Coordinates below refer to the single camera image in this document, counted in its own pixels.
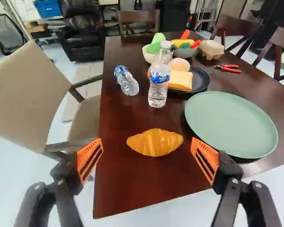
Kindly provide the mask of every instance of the croissant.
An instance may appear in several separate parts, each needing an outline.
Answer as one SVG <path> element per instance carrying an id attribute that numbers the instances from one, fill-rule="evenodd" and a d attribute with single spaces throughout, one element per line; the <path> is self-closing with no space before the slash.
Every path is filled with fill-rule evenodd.
<path id="1" fill-rule="evenodd" d="M 150 129 L 131 136 L 126 144 L 140 154 L 158 157 L 169 154 L 183 143 L 183 136 L 162 129 Z"/>

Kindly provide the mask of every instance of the water bottle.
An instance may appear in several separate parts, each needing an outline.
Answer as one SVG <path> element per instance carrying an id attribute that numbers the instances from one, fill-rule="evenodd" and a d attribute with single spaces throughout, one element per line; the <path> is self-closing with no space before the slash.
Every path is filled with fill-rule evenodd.
<path id="1" fill-rule="evenodd" d="M 135 78 L 133 78 L 128 68 L 123 65 L 117 65 L 114 75 L 124 94 L 127 96 L 135 96 L 138 94 L 139 84 Z"/>
<path id="2" fill-rule="evenodd" d="M 161 49 L 155 56 L 150 69 L 150 89 L 148 91 L 148 103 L 151 107 L 161 108 L 166 103 L 170 67 L 172 60 L 170 51 L 171 42 L 161 41 Z"/>

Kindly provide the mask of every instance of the white bottle cap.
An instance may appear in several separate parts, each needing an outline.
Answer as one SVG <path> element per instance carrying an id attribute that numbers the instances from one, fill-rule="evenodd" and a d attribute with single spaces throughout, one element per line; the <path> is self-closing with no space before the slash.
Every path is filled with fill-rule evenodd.
<path id="1" fill-rule="evenodd" d="M 171 41 L 161 41 L 161 47 L 164 49 L 170 49 L 171 48 Z"/>

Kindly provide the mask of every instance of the red pliers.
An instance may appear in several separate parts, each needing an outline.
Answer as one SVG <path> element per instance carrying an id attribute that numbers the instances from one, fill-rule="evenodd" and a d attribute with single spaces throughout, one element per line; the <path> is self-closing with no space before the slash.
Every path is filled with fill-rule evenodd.
<path id="1" fill-rule="evenodd" d="M 234 70 L 233 69 L 233 68 L 238 68 L 238 67 L 239 67 L 239 65 L 216 65 L 215 66 L 215 68 L 218 68 L 221 71 L 241 73 L 241 70 Z"/>

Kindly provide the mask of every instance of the mint green plate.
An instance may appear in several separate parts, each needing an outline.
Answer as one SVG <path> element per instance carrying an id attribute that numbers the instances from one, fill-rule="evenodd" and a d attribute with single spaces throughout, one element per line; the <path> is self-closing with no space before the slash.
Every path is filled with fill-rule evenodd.
<path id="1" fill-rule="evenodd" d="M 217 150 L 241 158 L 260 158 L 274 151 L 278 132 L 270 117 L 250 101 L 208 91 L 192 96 L 185 117 L 194 133 Z"/>

